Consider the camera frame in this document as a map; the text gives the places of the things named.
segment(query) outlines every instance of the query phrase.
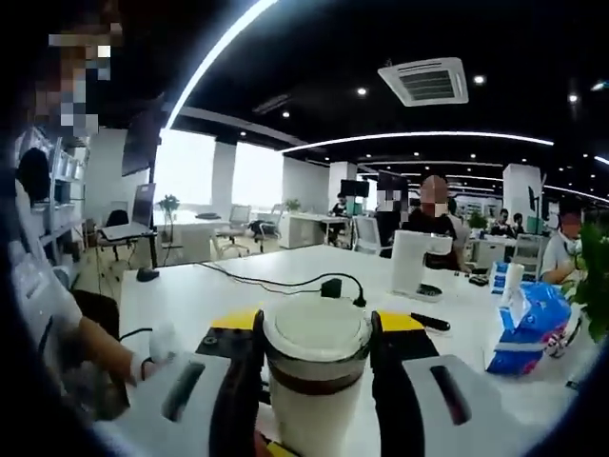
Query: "black remote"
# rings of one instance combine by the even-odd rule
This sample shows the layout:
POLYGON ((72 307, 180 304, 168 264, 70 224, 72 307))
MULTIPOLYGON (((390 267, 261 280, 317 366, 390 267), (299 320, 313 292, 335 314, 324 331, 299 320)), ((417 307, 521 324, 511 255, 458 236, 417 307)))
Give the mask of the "black remote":
POLYGON ((434 330, 438 331, 450 330, 450 324, 446 321, 443 321, 442 319, 424 316, 422 314, 417 314, 416 312, 411 312, 410 317, 412 317, 416 321, 419 321, 424 327, 433 328, 434 330))

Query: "blue package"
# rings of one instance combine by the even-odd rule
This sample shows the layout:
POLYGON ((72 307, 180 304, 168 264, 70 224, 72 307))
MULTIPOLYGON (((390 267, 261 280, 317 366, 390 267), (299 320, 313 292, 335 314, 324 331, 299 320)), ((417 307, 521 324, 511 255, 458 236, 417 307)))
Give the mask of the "blue package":
POLYGON ((545 283, 522 283, 507 306, 498 308, 496 328, 485 349, 486 370, 526 374, 543 355, 550 337, 562 333, 571 307, 559 289, 545 283))

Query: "cup lid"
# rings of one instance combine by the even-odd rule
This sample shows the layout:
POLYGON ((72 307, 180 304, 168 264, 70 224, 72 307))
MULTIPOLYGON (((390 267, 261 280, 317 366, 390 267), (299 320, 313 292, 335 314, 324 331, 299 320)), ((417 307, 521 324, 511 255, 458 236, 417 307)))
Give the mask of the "cup lid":
POLYGON ((282 354, 310 362, 348 359, 365 346, 370 325, 347 299, 297 297, 265 312, 265 335, 282 354))

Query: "brown cup band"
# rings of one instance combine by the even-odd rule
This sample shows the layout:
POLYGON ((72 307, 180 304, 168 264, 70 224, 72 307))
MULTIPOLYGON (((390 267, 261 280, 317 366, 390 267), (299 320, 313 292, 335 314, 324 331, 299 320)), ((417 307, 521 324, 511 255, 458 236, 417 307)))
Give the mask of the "brown cup band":
POLYGON ((275 380, 282 386, 290 390, 302 393, 302 395, 332 395, 353 386, 362 377, 363 370, 352 374, 347 374, 341 378, 327 381, 310 381, 300 379, 282 372, 275 364, 268 361, 268 368, 275 380))

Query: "computer mouse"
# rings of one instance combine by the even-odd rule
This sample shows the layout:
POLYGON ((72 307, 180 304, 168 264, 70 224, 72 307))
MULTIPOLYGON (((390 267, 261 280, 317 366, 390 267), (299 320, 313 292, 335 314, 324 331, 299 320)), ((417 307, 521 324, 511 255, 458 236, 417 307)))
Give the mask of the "computer mouse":
POLYGON ((140 283, 147 283, 159 277, 159 272, 156 269, 139 268, 135 279, 140 283))

